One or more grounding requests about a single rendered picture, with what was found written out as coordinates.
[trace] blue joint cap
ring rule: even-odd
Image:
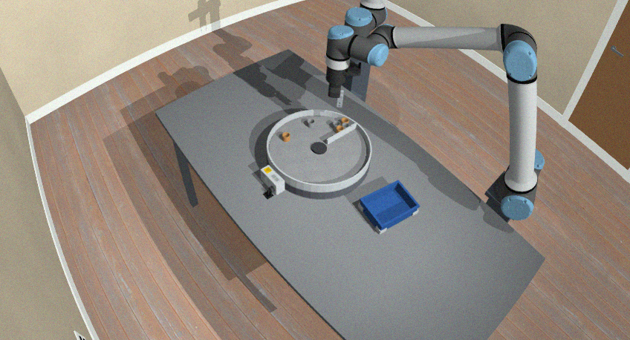
[[[333,26],[328,30],[328,39],[344,39],[351,37],[354,34],[354,30],[349,26]]]
[[[380,43],[375,45],[368,53],[368,64],[373,65],[375,67],[380,67],[387,60],[387,56],[389,55],[389,47]]]
[[[526,82],[536,73],[536,52],[523,41],[512,41],[503,50],[503,64],[512,79]]]
[[[501,211],[512,220],[525,220],[533,212],[533,203],[521,195],[509,195],[501,200]]]
[[[544,165],[545,165],[545,158],[542,156],[542,153],[540,153],[539,150],[536,150],[536,157],[535,157],[535,160],[533,161],[533,168],[539,171],[542,169]]]
[[[363,27],[372,21],[372,13],[363,7],[353,7],[345,12],[345,23]]]

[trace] black circle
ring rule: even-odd
[[[324,154],[326,149],[328,149],[328,147],[324,142],[315,142],[311,145],[311,151],[315,154]]]

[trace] circular tray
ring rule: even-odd
[[[352,119],[343,124],[342,118],[347,116],[305,110],[278,121],[267,137],[269,165],[287,185],[304,192],[330,193],[353,186],[367,173],[372,148],[363,127]],[[338,125],[348,130],[337,132]],[[287,142],[282,139],[286,132]]]

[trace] blue tray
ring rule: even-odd
[[[407,219],[420,207],[399,180],[360,198],[359,202],[363,214],[379,231]]]

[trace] wooden floor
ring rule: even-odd
[[[189,205],[154,111],[288,48],[325,71],[328,28],[358,2],[308,0],[232,24],[32,124],[59,241],[101,340],[340,339],[194,173],[199,205]],[[387,23],[413,25],[391,12]],[[483,200],[507,168],[507,85],[457,50],[393,50],[371,70],[367,103]],[[537,148],[536,208],[510,226],[546,260],[491,338],[630,339],[630,185],[542,111]]]

